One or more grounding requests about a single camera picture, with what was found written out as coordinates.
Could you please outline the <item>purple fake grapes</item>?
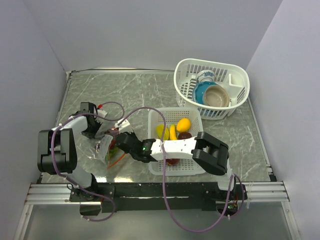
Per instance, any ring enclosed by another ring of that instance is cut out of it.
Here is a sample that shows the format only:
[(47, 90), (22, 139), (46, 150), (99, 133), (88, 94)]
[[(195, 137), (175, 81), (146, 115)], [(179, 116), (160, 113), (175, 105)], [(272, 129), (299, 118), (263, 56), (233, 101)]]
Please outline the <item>purple fake grapes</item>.
[(119, 135), (119, 130), (117, 128), (110, 128), (106, 131), (105, 134), (116, 138)]

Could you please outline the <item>clear zip top bag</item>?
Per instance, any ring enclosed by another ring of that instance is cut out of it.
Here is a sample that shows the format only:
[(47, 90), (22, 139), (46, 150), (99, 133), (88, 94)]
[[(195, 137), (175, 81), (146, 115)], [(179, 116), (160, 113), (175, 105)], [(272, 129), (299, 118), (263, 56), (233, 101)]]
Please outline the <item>clear zip top bag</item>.
[[(95, 135), (96, 144), (94, 148), (96, 157), (105, 163), (107, 169), (110, 169), (119, 163), (126, 156), (126, 153), (123, 151), (121, 153), (121, 150), (116, 146), (116, 137), (106, 134), (106, 131), (104, 130)], [(107, 160), (106, 155), (111, 147), (117, 147), (118, 152), (110, 160)]]

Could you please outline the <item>yellow fake banana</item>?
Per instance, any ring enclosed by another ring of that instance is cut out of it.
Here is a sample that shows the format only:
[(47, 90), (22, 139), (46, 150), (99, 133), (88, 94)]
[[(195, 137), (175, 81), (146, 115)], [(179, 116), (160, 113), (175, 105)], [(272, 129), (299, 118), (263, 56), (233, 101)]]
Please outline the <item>yellow fake banana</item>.
[(176, 135), (176, 126), (174, 124), (171, 124), (169, 127), (169, 139), (173, 141), (178, 139)]

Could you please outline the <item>dark red fake plum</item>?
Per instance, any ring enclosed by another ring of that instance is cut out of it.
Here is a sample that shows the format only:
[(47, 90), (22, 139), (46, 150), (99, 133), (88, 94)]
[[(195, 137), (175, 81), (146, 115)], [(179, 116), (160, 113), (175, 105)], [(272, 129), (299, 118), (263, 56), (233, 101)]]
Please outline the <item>dark red fake plum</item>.
[(179, 135), (178, 135), (178, 139), (179, 140), (185, 140), (185, 139), (189, 139), (192, 137), (192, 134), (189, 133), (189, 132), (181, 132)]

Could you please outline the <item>yellow fake lemon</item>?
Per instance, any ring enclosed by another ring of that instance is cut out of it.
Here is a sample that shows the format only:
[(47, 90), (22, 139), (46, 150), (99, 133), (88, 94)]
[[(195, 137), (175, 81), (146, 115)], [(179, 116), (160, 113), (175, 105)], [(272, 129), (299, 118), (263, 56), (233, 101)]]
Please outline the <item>yellow fake lemon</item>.
[(176, 130), (180, 133), (187, 132), (191, 128), (191, 121), (188, 118), (182, 118), (176, 125)]

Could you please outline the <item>white perforated rectangular basket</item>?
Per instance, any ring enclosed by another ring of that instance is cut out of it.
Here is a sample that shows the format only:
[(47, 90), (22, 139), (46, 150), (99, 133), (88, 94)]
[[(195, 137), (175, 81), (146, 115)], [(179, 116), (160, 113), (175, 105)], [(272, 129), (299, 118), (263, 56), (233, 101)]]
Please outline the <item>white perforated rectangular basket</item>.
[[(202, 132), (203, 124), (200, 113), (198, 110), (190, 107), (161, 107), (158, 109), (165, 118), (166, 126), (169, 128), (172, 124), (176, 125), (181, 119), (187, 118), (190, 120), (191, 125), (188, 132), (196, 137), (198, 132)], [(163, 118), (161, 115), (150, 110), (148, 113), (148, 138), (157, 139), (159, 136), (156, 132), (156, 127), (163, 124)], [(157, 162), (150, 162), (148, 164), (149, 171), (154, 174), (161, 176), (163, 174), (163, 160)], [(181, 159), (176, 166), (167, 166), (165, 170), (166, 176), (194, 176), (205, 173), (192, 159)]]

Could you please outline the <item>red fake apple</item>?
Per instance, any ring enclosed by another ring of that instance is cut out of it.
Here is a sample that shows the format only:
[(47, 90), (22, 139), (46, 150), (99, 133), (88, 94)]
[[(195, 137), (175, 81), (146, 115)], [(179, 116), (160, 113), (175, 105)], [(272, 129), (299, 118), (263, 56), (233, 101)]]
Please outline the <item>red fake apple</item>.
[(176, 166), (180, 162), (178, 158), (168, 158), (166, 159), (166, 164), (170, 167)]

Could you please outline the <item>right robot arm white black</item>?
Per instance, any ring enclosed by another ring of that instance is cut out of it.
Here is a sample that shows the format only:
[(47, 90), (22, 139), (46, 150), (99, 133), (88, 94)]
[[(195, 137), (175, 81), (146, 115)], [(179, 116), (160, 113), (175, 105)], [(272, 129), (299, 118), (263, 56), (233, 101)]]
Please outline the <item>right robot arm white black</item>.
[(193, 161), (215, 177), (222, 198), (230, 199), (237, 192), (236, 178), (230, 167), (229, 146), (207, 132), (178, 140), (139, 140), (133, 132), (123, 132), (116, 137), (115, 145), (134, 160), (149, 165), (161, 164), (163, 170), (169, 159)]

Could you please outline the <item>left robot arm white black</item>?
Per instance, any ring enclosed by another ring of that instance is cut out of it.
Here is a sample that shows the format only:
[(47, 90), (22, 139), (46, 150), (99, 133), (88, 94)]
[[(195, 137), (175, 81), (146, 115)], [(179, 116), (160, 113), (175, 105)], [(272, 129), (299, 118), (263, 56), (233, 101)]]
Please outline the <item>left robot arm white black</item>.
[(80, 109), (70, 117), (78, 114), (83, 115), (59, 129), (54, 139), (52, 139), (54, 128), (41, 130), (38, 133), (37, 167), (42, 173), (57, 174), (52, 161), (51, 143), (53, 143), (54, 159), (59, 172), (67, 176), (76, 195), (94, 201), (99, 196), (100, 189), (95, 176), (78, 165), (76, 139), (79, 135), (93, 139), (102, 123), (97, 120), (98, 108), (92, 102), (81, 102)]

